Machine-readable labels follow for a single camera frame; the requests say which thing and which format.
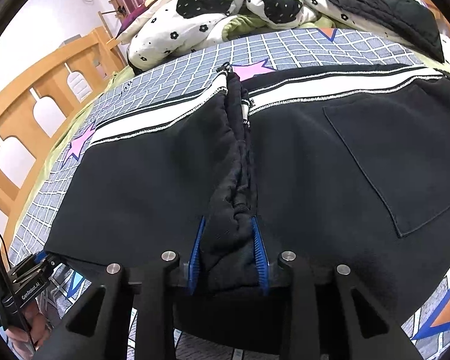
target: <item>pocket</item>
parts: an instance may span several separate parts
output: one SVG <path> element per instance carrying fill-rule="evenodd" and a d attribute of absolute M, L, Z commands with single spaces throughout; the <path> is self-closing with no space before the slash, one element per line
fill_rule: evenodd
<path fill-rule="evenodd" d="M 387 207 L 398 237 L 450 208 L 450 88 L 443 81 L 420 83 L 434 85 L 433 96 L 413 84 L 323 108 Z"/>

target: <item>mattress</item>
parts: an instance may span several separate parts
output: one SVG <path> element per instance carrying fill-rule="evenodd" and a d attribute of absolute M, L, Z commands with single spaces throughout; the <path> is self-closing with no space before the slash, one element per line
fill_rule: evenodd
<path fill-rule="evenodd" d="M 24 215 L 10 248 L 13 263 L 43 248 L 51 224 L 73 174 L 86 151 L 95 126 L 112 117 L 159 101 L 207 87 L 215 70 L 230 62 L 242 80 L 273 70 L 344 64 L 421 65 L 409 49 L 369 32 L 327 28 L 295 29 L 255 35 L 223 43 L 156 67 L 104 93 L 93 104 L 70 144 L 58 156 L 48 179 Z M 66 266 L 56 268 L 52 285 L 39 299 L 52 324 L 68 310 L 89 282 Z M 433 325 L 450 299 L 450 270 L 430 299 L 404 324 L 403 329 L 425 359 L 434 359 L 450 345 L 450 325 Z M 134 356 L 136 310 L 130 321 L 128 358 Z M 175 331 L 177 358 L 275 359 L 270 355 L 213 344 Z"/>

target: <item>metal screw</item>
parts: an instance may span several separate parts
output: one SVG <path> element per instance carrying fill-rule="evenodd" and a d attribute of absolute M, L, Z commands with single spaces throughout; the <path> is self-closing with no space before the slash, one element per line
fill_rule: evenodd
<path fill-rule="evenodd" d="M 176 257 L 176 253 L 174 251 L 168 250 L 162 253 L 162 260 L 164 261 L 172 261 Z"/>
<path fill-rule="evenodd" d="M 106 271 L 111 275 L 116 274 L 119 270 L 120 270 L 120 265 L 117 264 L 116 262 L 114 262 L 113 264 L 110 264 L 106 268 Z"/>
<path fill-rule="evenodd" d="M 341 275 L 348 275 L 350 273 L 350 267 L 345 264 L 337 266 L 337 272 Z"/>
<path fill-rule="evenodd" d="M 296 254 L 292 251 L 286 250 L 282 253 L 282 258 L 285 261 L 294 261 L 294 259 L 296 259 Z"/>

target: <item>zipper pull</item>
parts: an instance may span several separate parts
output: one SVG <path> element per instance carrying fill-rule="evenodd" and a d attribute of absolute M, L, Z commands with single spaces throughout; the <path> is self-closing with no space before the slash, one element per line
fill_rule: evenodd
<path fill-rule="evenodd" d="M 222 66 L 219 66 L 216 70 L 217 73 L 226 72 L 227 74 L 233 73 L 232 65 L 230 62 L 225 62 Z"/>

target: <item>wooden bed frame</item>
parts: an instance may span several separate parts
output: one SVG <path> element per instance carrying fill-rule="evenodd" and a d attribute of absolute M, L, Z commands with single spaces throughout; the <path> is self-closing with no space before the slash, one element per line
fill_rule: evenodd
<path fill-rule="evenodd" d="M 425 0 L 438 19 L 443 15 L 430 0 Z M 75 40 L 20 74 L 0 93 L 0 138 L 16 137 L 35 157 L 23 185 L 18 188 L 0 170 L 0 210 L 8 216 L 4 240 L 7 249 L 14 236 L 15 225 L 33 188 L 46 157 L 62 135 L 70 121 L 85 104 L 104 90 L 108 79 L 102 78 L 95 68 L 97 59 L 107 76 L 120 71 L 121 61 L 115 40 L 110 39 L 103 27 L 96 28 L 89 35 Z M 79 102 L 67 85 L 68 64 L 72 71 L 80 71 L 93 92 Z M 41 129 L 33 116 L 35 100 L 29 89 L 34 88 L 40 97 L 50 96 L 66 117 L 65 122 L 52 137 Z"/>

